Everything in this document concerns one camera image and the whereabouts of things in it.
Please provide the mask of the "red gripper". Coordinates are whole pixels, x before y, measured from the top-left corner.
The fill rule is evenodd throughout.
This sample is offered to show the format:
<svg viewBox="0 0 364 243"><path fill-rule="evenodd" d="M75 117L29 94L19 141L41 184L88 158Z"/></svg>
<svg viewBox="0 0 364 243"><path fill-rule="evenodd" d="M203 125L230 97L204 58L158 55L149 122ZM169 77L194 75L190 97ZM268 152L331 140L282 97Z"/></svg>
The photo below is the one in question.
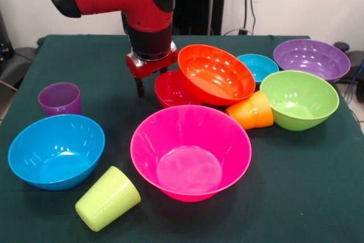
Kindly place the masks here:
<svg viewBox="0 0 364 243"><path fill-rule="evenodd" d="M168 71L167 67L177 61L177 56L178 50L174 42L171 42L169 54L162 59L143 60L140 57L137 57L133 52L130 52L125 56L126 65L130 73L135 77L134 80L139 98L145 96L145 88L141 79L158 70L160 70L160 74L166 73Z"/></svg>

